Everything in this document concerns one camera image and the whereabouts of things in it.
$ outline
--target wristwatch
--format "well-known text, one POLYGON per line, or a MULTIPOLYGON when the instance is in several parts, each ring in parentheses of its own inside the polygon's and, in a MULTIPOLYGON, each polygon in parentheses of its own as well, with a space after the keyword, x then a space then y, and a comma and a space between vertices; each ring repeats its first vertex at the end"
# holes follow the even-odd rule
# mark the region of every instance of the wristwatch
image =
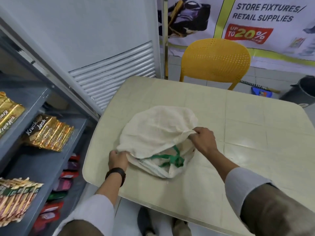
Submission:
POLYGON ((121 175, 122 181, 121 181, 121 186, 120 186, 120 187, 122 187, 123 184, 124 184, 124 182, 125 182, 126 173, 124 172, 123 169, 121 169, 121 168, 119 168, 119 167, 115 167, 115 168, 109 170, 109 171, 107 172, 106 176, 105 176, 105 180, 106 180, 106 178, 107 178, 110 174, 112 174, 112 173, 114 173, 114 172, 117 172, 117 173, 119 173, 119 174, 121 175))

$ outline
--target shelf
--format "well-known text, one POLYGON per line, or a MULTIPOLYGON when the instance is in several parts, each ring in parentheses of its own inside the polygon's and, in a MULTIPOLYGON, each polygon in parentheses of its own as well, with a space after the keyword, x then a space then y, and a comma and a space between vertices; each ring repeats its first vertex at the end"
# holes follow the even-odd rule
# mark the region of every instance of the shelf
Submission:
POLYGON ((63 221, 65 218, 69 216, 69 214, 75 209, 77 206, 77 203, 79 202, 79 199, 82 195, 82 192, 84 190, 84 187, 86 185, 86 181, 83 178, 82 175, 82 168, 83 168, 83 163, 85 160, 85 155, 88 151, 89 143, 92 138, 92 134, 89 134, 87 136, 82 136, 80 139, 80 143, 82 143, 81 149, 79 151, 74 151, 76 153, 79 153, 81 158, 80 158, 80 175, 73 180, 73 185, 71 188, 68 190, 67 196, 62 199, 61 201, 64 202, 63 207, 60 210, 60 219, 48 224, 47 228, 40 234, 41 236, 52 236, 56 228, 59 226, 61 221, 63 221))
POLYGON ((35 81, 3 80, 0 80, 0 91, 4 91, 7 97, 25 107, 22 115, 0 138, 0 165, 4 167, 5 163, 3 164, 2 160, 5 160, 7 152, 36 117, 39 108, 44 104, 51 91, 44 84, 35 81))
POLYGON ((12 222, 0 228, 0 235, 26 236, 29 234, 52 191, 53 184, 57 181, 62 170, 65 168, 87 123, 87 120, 80 115, 64 115, 62 118, 58 117, 58 119, 75 127, 62 152, 54 152, 36 147, 25 147, 26 153, 18 157, 13 167, 6 175, 7 179, 29 177, 31 181, 44 183, 44 185, 34 198, 21 222, 12 222))

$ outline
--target white cloth bag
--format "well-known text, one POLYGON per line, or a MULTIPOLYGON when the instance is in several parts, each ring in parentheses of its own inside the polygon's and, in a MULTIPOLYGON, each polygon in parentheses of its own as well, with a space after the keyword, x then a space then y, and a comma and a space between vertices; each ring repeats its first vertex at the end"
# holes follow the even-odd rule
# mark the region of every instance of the white cloth bag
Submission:
POLYGON ((117 150, 130 152, 128 161, 148 173, 173 178, 194 156, 195 147, 187 138, 196 133, 193 128, 197 123, 188 108, 152 107, 137 113, 126 124, 117 150))

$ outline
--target yellow plastic chair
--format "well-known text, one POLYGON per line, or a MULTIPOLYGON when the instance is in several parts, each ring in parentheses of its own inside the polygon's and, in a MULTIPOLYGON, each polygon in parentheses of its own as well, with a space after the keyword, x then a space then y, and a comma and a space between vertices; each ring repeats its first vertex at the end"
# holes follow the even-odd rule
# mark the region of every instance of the yellow plastic chair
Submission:
POLYGON ((228 39, 200 39, 191 43, 181 59, 180 82, 184 76, 232 83, 233 90, 250 67, 246 47, 228 39))

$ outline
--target table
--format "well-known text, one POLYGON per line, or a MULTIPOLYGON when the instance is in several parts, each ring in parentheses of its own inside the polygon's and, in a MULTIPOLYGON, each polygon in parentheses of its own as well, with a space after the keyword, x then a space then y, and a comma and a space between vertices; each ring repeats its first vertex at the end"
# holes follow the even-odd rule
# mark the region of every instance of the table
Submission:
MULTIPOLYGON (((286 194, 315 211, 315 129, 295 103, 218 88, 133 76, 117 91, 93 134, 83 167, 85 180, 100 186, 108 153, 125 124, 157 105, 190 108, 199 126, 214 131, 227 158, 270 178, 286 194)), ((199 152, 171 180, 130 166, 119 195, 162 213, 230 234, 252 235, 233 213, 224 184, 199 152)))

